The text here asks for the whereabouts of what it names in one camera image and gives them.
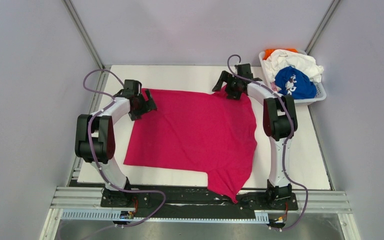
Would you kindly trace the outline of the pink t-shirt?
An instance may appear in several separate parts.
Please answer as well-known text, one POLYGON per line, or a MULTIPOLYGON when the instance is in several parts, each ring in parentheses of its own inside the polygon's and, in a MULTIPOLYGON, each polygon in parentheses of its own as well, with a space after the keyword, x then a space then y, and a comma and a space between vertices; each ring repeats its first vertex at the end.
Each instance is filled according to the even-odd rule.
POLYGON ((124 164, 207 174, 210 191, 237 203, 249 179, 257 141, 251 100, 151 89, 157 109, 134 122, 124 164))

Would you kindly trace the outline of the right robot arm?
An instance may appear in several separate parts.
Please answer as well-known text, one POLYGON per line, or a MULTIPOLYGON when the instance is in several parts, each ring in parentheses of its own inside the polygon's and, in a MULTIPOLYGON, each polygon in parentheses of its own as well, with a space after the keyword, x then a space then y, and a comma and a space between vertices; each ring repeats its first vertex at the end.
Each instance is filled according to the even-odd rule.
POLYGON ((292 184, 287 176, 291 140, 297 129, 295 102, 291 96, 280 96, 254 77, 250 64, 235 66, 236 71, 223 70, 213 92, 224 90, 228 99, 247 95, 263 107, 262 126, 270 142, 270 173, 265 192, 266 204, 278 209, 292 197, 292 184))

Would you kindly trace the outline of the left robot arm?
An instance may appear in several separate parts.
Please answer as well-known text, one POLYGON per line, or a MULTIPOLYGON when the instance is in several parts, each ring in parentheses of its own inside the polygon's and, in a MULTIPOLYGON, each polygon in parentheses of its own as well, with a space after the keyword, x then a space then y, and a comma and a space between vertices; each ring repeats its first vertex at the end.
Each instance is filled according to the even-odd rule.
POLYGON ((115 159, 114 125, 124 116, 137 121, 156 109, 150 90, 142 90, 142 83, 138 80, 127 79, 123 89, 111 96, 106 107, 77 118, 76 156, 96 169, 104 181, 105 190, 114 194, 115 202, 122 207, 129 206, 133 194, 138 191, 130 188, 128 177, 122 173, 115 159))

